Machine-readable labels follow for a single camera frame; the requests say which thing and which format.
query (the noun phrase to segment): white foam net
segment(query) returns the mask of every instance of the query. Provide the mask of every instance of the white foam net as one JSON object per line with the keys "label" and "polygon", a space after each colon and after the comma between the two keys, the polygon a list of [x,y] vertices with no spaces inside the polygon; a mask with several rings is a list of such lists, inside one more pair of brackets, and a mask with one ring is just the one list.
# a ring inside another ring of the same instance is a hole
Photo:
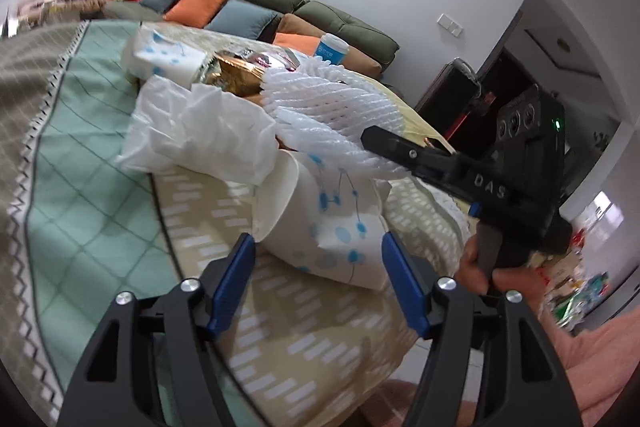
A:
{"label": "white foam net", "polygon": [[296,71],[267,70],[262,89],[264,109],[287,147],[372,178],[407,176],[360,143],[362,131],[372,125],[400,135],[404,127],[399,109],[374,84],[315,57],[303,58]]}

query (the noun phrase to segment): metal screw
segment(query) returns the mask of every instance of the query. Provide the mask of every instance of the metal screw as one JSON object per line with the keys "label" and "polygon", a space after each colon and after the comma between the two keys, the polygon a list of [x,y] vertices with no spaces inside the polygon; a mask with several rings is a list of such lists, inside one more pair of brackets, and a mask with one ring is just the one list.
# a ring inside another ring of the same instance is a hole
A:
{"label": "metal screw", "polygon": [[438,279],[438,288],[441,290],[451,291],[456,286],[456,282],[451,277],[440,277]]}
{"label": "metal screw", "polygon": [[505,293],[505,296],[507,297],[507,300],[509,302],[512,302],[514,304],[522,302],[522,293],[517,290],[508,290],[508,292]]}
{"label": "metal screw", "polygon": [[121,306],[124,304],[129,304],[133,300],[133,293],[131,292],[120,292],[116,295],[116,304],[120,304]]}
{"label": "metal screw", "polygon": [[200,281],[198,281],[197,279],[185,279],[180,283],[180,289],[183,292],[194,292],[198,288],[200,288]]}

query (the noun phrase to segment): floor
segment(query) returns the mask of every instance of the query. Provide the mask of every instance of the floor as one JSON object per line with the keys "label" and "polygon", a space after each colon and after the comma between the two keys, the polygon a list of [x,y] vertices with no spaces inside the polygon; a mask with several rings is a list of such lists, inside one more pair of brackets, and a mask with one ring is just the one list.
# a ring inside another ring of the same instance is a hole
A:
{"label": "floor", "polygon": [[[429,356],[430,349],[431,341],[418,339],[415,345],[404,356],[400,367],[398,367],[389,378],[418,383],[422,376],[422,370]],[[469,367],[466,372],[465,390],[462,394],[463,400],[472,402],[478,400],[483,360],[484,354],[482,351],[476,349],[471,350]]]}

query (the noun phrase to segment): green sofa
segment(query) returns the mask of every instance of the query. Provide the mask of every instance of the green sofa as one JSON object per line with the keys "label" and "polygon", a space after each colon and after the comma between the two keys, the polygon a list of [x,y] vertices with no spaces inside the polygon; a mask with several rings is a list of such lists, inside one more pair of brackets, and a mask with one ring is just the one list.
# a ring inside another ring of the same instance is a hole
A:
{"label": "green sofa", "polygon": [[[399,45],[391,37],[341,10],[314,0],[245,0],[275,10],[279,15],[264,29],[261,41],[273,41],[278,24],[285,13],[293,13],[324,32],[337,35],[351,46],[369,55],[384,71],[394,60]],[[110,19],[158,22],[162,14],[137,2],[108,1],[102,13]]]}

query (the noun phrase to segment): human hand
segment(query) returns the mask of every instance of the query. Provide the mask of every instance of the human hand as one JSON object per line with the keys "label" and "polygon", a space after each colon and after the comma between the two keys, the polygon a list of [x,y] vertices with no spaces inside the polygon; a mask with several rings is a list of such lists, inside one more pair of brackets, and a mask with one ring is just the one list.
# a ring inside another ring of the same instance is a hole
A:
{"label": "human hand", "polygon": [[[478,236],[466,242],[465,253],[460,258],[460,267],[453,278],[470,292],[485,295],[489,281],[478,267]],[[538,313],[545,296],[545,282],[532,268],[496,268],[492,282],[500,292],[517,290],[522,293],[534,313]]]}
{"label": "human hand", "polygon": [[472,236],[465,245],[465,252],[460,258],[458,271],[453,275],[458,283],[467,290],[478,295],[485,295],[489,290],[489,279],[478,266],[478,236]]}
{"label": "human hand", "polygon": [[538,315],[540,306],[545,298],[545,281],[535,270],[529,267],[496,268],[491,274],[494,286],[500,292],[517,290],[527,301],[527,304]]}

